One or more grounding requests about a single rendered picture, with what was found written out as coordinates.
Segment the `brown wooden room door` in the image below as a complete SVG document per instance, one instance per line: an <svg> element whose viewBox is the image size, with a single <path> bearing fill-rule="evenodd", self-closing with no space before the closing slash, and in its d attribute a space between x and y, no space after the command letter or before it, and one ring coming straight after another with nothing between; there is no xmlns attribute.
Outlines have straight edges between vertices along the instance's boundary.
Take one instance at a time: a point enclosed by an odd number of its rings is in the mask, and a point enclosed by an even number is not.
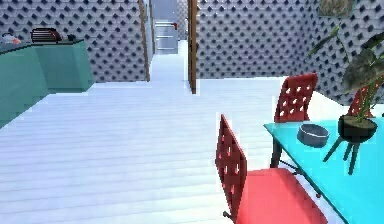
<svg viewBox="0 0 384 224"><path fill-rule="evenodd" d="M188 81L196 94L196 0L188 0Z"/></svg>

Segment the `grey chest of drawers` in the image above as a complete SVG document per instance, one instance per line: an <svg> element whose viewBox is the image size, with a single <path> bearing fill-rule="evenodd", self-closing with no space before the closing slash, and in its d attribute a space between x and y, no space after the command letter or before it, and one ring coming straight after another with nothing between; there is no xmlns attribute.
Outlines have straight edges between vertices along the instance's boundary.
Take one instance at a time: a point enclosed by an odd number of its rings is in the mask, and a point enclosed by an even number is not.
<svg viewBox="0 0 384 224"><path fill-rule="evenodd" d="M178 53L178 30L175 30L172 21L155 22L155 52L157 54Z"/></svg>

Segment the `red perforated chair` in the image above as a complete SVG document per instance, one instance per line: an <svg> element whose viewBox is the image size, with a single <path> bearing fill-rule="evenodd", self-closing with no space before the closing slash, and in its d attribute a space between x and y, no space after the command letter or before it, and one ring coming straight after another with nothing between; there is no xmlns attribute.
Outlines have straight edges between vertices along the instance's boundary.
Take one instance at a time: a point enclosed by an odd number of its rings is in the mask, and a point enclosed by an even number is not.
<svg viewBox="0 0 384 224"><path fill-rule="evenodd" d="M215 165L233 224L328 224L286 168L247 169L247 158L225 116L220 117Z"/></svg>
<svg viewBox="0 0 384 224"><path fill-rule="evenodd" d="M308 106L317 80L315 73L287 77L281 87L274 122L308 121Z"/></svg>
<svg viewBox="0 0 384 224"><path fill-rule="evenodd" d="M375 83L368 84L360 88L349 107L348 115L357 117L373 118L371 108L373 107L372 102L375 99L378 88L384 84L384 76L378 78Z"/></svg>

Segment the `grey round bowl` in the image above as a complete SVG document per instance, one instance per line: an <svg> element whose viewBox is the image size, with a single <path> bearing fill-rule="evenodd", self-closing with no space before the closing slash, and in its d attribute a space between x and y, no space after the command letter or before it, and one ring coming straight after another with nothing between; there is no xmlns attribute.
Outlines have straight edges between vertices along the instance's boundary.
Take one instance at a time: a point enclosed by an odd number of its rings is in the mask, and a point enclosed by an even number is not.
<svg viewBox="0 0 384 224"><path fill-rule="evenodd" d="M297 133L297 139L304 145L322 148L326 145L329 132L324 127L317 124L302 124Z"/></svg>

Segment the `teal kitchen counter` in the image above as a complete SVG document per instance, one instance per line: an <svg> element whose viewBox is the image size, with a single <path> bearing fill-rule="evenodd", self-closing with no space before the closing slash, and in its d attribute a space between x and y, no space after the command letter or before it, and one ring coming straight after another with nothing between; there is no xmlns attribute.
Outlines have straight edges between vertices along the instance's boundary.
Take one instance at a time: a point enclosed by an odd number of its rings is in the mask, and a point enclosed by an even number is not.
<svg viewBox="0 0 384 224"><path fill-rule="evenodd" d="M49 94L94 84L84 40L0 44L0 128Z"/></svg>

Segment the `turquoise dining table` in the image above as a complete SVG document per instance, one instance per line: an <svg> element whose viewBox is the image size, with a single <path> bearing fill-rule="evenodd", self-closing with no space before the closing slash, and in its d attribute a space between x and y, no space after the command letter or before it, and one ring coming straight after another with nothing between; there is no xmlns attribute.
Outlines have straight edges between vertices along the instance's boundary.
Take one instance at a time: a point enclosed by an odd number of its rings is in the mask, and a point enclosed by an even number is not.
<svg viewBox="0 0 384 224"><path fill-rule="evenodd" d="M265 128L346 224L384 224L384 118L374 122L377 131L360 145L352 174L348 173L350 162L343 159L345 142L324 159L339 137L335 119L315 122L329 132L322 148L306 146L297 139L299 122L269 123Z"/></svg>

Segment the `dark red toaster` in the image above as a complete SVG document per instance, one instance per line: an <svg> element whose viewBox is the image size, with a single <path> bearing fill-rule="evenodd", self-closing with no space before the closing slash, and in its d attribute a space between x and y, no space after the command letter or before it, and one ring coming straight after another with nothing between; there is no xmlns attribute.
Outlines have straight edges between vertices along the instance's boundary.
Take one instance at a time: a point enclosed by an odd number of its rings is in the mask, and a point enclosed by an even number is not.
<svg viewBox="0 0 384 224"><path fill-rule="evenodd" d="M35 42L56 42L62 40L61 35L54 28L34 28L31 31L31 40Z"/></svg>

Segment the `house plant in black pot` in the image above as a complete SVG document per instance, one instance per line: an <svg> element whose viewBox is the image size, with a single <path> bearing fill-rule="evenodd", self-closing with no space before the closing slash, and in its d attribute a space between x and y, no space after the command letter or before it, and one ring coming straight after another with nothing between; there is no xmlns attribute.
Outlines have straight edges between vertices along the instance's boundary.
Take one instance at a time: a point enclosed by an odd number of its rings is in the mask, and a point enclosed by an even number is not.
<svg viewBox="0 0 384 224"><path fill-rule="evenodd" d="M384 31L370 37L362 44L359 54L349 59L345 46L341 41L338 31L341 25L337 25L328 36L322 38L316 43L308 57L316 54L331 39L336 38L344 51L348 62L341 80L341 86L344 94L357 92L360 88L375 83L378 78L384 76L384 53L377 56L373 48L384 42ZM357 160L360 145L372 138L378 128L378 125L367 117L357 117L348 114L341 115L338 119L339 137L332 145L331 149L325 155L323 161L327 162L342 142L347 142L347 147L343 155L346 161L351 156L348 174L352 175Z"/></svg>

